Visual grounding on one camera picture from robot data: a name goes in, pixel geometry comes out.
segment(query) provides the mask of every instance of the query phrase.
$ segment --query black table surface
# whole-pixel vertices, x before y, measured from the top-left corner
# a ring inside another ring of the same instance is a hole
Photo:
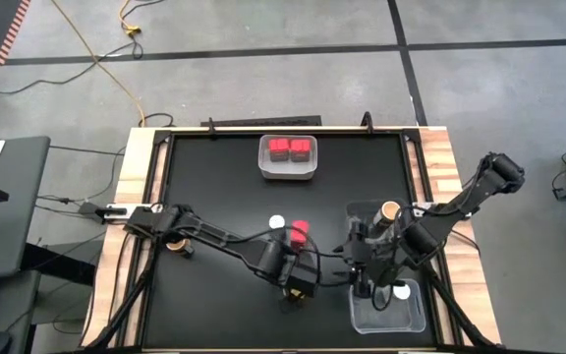
[[[408,201],[408,180],[397,136],[377,139],[316,136],[318,167],[310,181],[266,181],[256,160],[259,136],[180,138],[172,151],[164,203],[191,205],[201,218],[240,235],[267,228],[281,214],[286,223],[307,220],[322,252],[345,241],[348,203]],[[239,260],[194,243],[186,260],[159,254],[145,320],[144,348],[359,348],[433,345],[429,303],[421,333],[354,331],[348,288],[320,288],[303,309],[284,314],[281,290],[255,277]],[[322,259],[323,281],[345,270]],[[404,273],[426,286],[420,275]]]
[[[0,279],[0,331],[20,318],[8,331],[12,336],[8,353],[23,353],[28,340],[31,310],[40,274],[37,271],[23,271]]]
[[[19,271],[40,186],[49,138],[6,141],[0,154],[0,190],[8,202],[0,203],[0,277]]]

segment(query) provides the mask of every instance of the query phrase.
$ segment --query gray floor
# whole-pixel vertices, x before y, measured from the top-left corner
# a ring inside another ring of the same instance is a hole
[[[116,22],[121,0],[61,0],[97,53],[127,42]],[[566,1],[398,1],[410,43],[566,38]],[[140,9],[148,53],[395,43],[385,1],[168,0]],[[46,0],[34,0],[13,58],[85,55]],[[566,203],[550,192],[566,149],[566,47],[413,52],[429,124],[446,125],[463,179],[490,150],[527,169],[514,196],[474,219],[495,315],[511,348],[566,352]],[[0,68],[0,89],[39,77],[64,79],[85,65]],[[320,54],[111,63],[147,113],[181,126],[214,119],[320,114],[324,124],[414,125],[398,53]],[[53,144],[117,150],[136,125],[132,103],[100,71],[62,87],[0,95],[0,137],[48,135]],[[84,197],[101,190],[112,157],[52,150],[41,193]],[[112,191],[96,201],[110,201]],[[30,240],[82,241],[90,222],[38,211]],[[77,339],[40,328],[34,351],[71,349]]]

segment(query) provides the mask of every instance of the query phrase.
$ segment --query white circle marker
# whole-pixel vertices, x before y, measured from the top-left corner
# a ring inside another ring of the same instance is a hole
[[[410,294],[412,293],[412,290],[410,290],[410,286],[408,286],[408,284],[405,284],[403,286],[395,286],[394,290],[392,291],[394,296],[400,300],[408,300]]]
[[[270,221],[268,221],[271,229],[281,228],[285,226],[285,219],[281,215],[272,215]]]

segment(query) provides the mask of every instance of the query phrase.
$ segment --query red cube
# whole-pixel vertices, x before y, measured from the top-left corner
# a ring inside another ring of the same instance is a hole
[[[292,161],[308,162],[310,160],[311,141],[309,139],[295,139],[292,141]]]
[[[304,220],[295,220],[292,221],[292,226],[303,230],[303,232],[308,233],[310,231],[310,224]],[[302,232],[298,230],[292,229],[292,233],[290,235],[290,244],[292,248],[296,251],[301,250],[305,247],[307,243],[307,238]]]
[[[267,143],[270,151],[270,161],[287,161],[290,156],[290,141],[287,139],[272,139]]]

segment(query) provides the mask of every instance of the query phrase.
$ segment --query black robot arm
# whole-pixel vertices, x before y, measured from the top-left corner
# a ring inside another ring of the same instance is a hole
[[[431,209],[402,206],[387,238],[387,245],[374,247],[366,272],[378,286],[392,284],[401,267],[418,269],[444,247],[456,223],[474,214],[496,194],[514,193],[524,183],[524,169],[503,153],[484,157],[471,185],[449,203]],[[416,216],[416,211],[423,213]]]
[[[241,260],[256,276],[273,285],[313,297],[319,281],[319,259],[290,247],[285,231],[293,228],[284,226],[242,237],[199,218],[189,206],[178,205],[161,213],[138,207],[125,230],[148,235],[161,244],[197,241]]]

